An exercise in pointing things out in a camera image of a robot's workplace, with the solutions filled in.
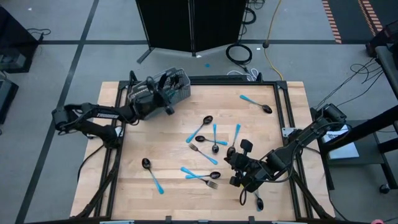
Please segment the spoon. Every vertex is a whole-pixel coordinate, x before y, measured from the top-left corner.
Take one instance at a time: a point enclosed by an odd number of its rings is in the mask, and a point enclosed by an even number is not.
[[[196,137],[195,137],[195,140],[198,141],[198,142],[204,142],[204,141],[214,142],[213,140],[209,140],[209,139],[205,138],[204,136],[196,136]],[[227,146],[227,145],[228,145],[228,142],[226,142],[226,141],[219,141],[219,140],[217,140],[216,142],[217,142],[218,144],[222,144],[222,145],[224,145],[224,146]]]
[[[216,144],[216,129],[217,129],[217,124],[213,124],[214,145],[211,147],[211,150],[212,150],[214,153],[217,153],[218,150],[219,150],[219,148],[218,148],[218,146],[217,146],[217,144]]]
[[[257,204],[257,211],[260,212],[264,209],[264,202],[262,202],[262,199],[260,198],[259,195],[259,189],[257,189],[254,192],[254,195],[256,196],[257,200],[256,200],[256,204]]]
[[[213,117],[212,116],[205,116],[205,118],[203,118],[203,123],[201,124],[201,126],[193,133],[191,134],[187,140],[185,141],[186,143],[190,143],[193,139],[193,137],[195,137],[195,135],[198,134],[199,130],[201,130],[201,128],[203,127],[203,125],[205,124],[210,124],[213,121]]]
[[[160,184],[158,183],[157,179],[155,178],[154,174],[152,173],[152,171],[150,171],[150,160],[147,158],[143,158],[142,159],[142,166],[143,168],[149,170],[150,174],[152,175],[152,178],[154,179],[155,185],[157,187],[157,190],[159,191],[160,194],[164,193],[163,188],[160,186]]]
[[[263,110],[264,112],[266,112],[266,113],[269,113],[269,114],[272,113],[272,109],[271,109],[268,105],[261,105],[261,104],[259,104],[259,103],[256,103],[255,101],[250,100],[248,97],[246,97],[246,96],[244,96],[244,95],[240,95],[239,97],[240,97],[241,99],[244,99],[244,100],[250,102],[250,103],[254,103],[254,104],[257,104],[257,105],[261,106],[262,110]]]
[[[218,179],[219,177],[221,177],[221,174],[220,174],[220,172],[214,171],[214,172],[211,172],[209,175],[198,175],[198,177],[210,177],[212,179]],[[194,177],[192,175],[186,175],[185,178],[186,179],[193,179],[193,178],[196,178],[196,177]]]
[[[239,130],[240,130],[240,129],[241,129],[241,124],[237,124],[237,125],[236,125],[236,129],[235,129],[234,143],[232,143],[232,146],[228,148],[227,154],[228,154],[228,152],[230,152],[230,154],[231,154],[232,152],[235,152],[235,151],[236,151],[234,145],[235,145],[235,141],[236,141],[236,138],[237,138],[237,136],[238,136],[238,134],[239,134]]]

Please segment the fork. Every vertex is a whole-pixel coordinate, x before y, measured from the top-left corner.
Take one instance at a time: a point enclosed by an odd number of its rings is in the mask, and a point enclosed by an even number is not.
[[[217,164],[218,164],[217,160],[215,160],[215,159],[211,158],[210,156],[207,156],[207,155],[205,155],[204,153],[202,153],[202,152],[196,147],[196,145],[190,143],[188,146],[189,146],[192,150],[194,150],[195,152],[199,152],[200,154],[202,154],[204,157],[206,157],[208,160],[210,160],[210,162],[212,162],[214,165],[217,165]]]
[[[193,172],[189,171],[187,168],[185,167],[181,167],[181,171],[187,174],[190,174],[194,177],[196,177],[197,179],[203,180],[207,186],[211,187],[212,189],[217,189],[218,188],[218,184],[214,183],[213,181],[210,180],[204,180],[202,178],[200,178],[199,176],[193,174]]]

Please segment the gray floor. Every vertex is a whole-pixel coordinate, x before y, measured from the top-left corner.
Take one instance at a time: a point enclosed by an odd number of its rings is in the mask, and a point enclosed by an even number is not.
[[[267,0],[256,11],[257,22],[248,26],[244,39],[263,39],[276,0]],[[94,0],[2,0],[0,3],[26,28],[49,28],[46,40],[79,40]],[[284,0],[273,26],[272,40],[333,40],[321,1]],[[144,32],[133,0],[99,0],[88,40],[143,40]],[[277,80],[264,58],[260,45],[253,51],[249,68]],[[76,45],[41,45],[29,73],[12,74],[19,86],[0,136],[0,221],[13,223],[32,176],[51,122],[50,112],[60,93],[76,52]],[[145,45],[85,45],[65,103],[96,102],[101,82],[126,80],[130,70],[139,79],[169,67],[181,67],[189,75],[221,75],[238,70],[225,57],[225,48],[200,52],[200,58],[169,50],[155,49],[139,65],[136,60],[147,50]],[[233,50],[235,57],[246,52]],[[276,44],[268,54],[288,81],[303,81],[310,106],[349,77],[349,66],[369,59],[362,45]],[[329,102],[341,103],[362,93],[370,83],[354,77]],[[385,76],[362,97],[341,106],[349,119],[371,118],[396,105]],[[381,139],[394,138],[379,133]],[[25,222],[68,218],[76,190],[76,173],[83,160],[87,140],[81,134],[54,136]],[[387,158],[398,176],[397,152]],[[397,215],[398,191],[380,195],[385,183],[378,166],[332,168],[336,190],[331,197],[336,207],[350,220],[370,221]]]

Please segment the spoon head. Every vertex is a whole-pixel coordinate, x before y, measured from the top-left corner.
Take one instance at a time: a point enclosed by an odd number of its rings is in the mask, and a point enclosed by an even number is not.
[[[145,169],[149,169],[150,168],[150,160],[147,158],[143,158],[142,159],[142,167]]]
[[[231,146],[228,148],[228,150],[226,151],[226,157],[231,157],[232,154],[234,154],[236,152],[235,147]]]
[[[262,110],[264,110],[264,112],[269,113],[269,114],[272,113],[272,109],[268,105],[263,105]]]
[[[264,209],[264,203],[261,198],[257,198],[257,208],[259,208],[260,211]]]
[[[205,116],[205,118],[203,118],[203,124],[210,124],[213,121],[213,116]]]
[[[198,141],[198,142],[203,142],[203,141],[205,141],[205,139],[206,138],[204,136],[196,136],[195,137],[195,140]]]
[[[219,147],[218,147],[217,145],[213,145],[213,146],[211,147],[211,150],[212,150],[214,153],[217,153],[217,152],[219,151]]]
[[[220,172],[214,171],[210,173],[210,178],[212,179],[218,179],[219,177],[221,177]]]

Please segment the wooden tabletop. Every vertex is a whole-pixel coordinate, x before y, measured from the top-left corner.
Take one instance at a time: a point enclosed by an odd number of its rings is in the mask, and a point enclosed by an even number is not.
[[[117,87],[118,82],[104,82],[98,103],[113,106]],[[312,122],[304,85],[302,82],[288,82],[288,87],[295,124],[298,128],[304,128]],[[268,104],[274,112],[265,114],[260,107],[239,99],[241,94],[259,103]],[[282,91],[280,97],[286,126],[289,127]],[[295,220],[289,182],[262,184],[259,195],[264,201],[264,209],[257,212],[253,194],[248,193],[245,206],[239,204],[242,188],[229,185],[229,178],[234,172],[223,160],[227,148],[233,142],[238,123],[241,124],[235,144],[238,152],[242,152],[239,147],[242,139],[248,139],[254,144],[252,153],[248,156],[256,159],[271,149],[282,146],[273,87],[191,86],[191,97],[174,106],[174,109],[175,113],[172,116],[162,113],[148,121],[140,121],[137,126],[126,127],[113,220],[164,220],[167,215],[171,215],[173,220],[247,220],[248,216],[255,216],[259,221]],[[217,124],[217,140],[228,141],[229,145],[219,145],[219,153],[213,154],[210,142],[193,140],[192,143],[203,153],[216,159],[218,165],[191,150],[185,142],[201,125],[206,115],[214,117],[213,123]],[[110,123],[107,119],[94,121],[101,125]],[[212,131],[211,125],[208,125],[204,126],[199,134],[211,139]],[[100,139],[89,140],[86,156],[101,144]],[[315,141],[309,146],[318,149]],[[98,189],[104,155],[103,149],[83,167],[71,215],[79,213]],[[150,173],[142,168],[141,160],[144,157],[150,159],[152,171],[165,191],[163,195],[158,193]],[[320,156],[312,151],[304,151],[303,164],[309,190],[320,205],[334,216]],[[183,166],[196,174],[221,172],[220,179],[214,180],[219,185],[218,190],[209,188],[201,180],[185,179],[186,173],[180,171]],[[304,215],[302,193],[299,188],[297,190]],[[108,195],[106,192],[104,201],[107,201]],[[101,214],[105,213],[105,208],[104,203]]]

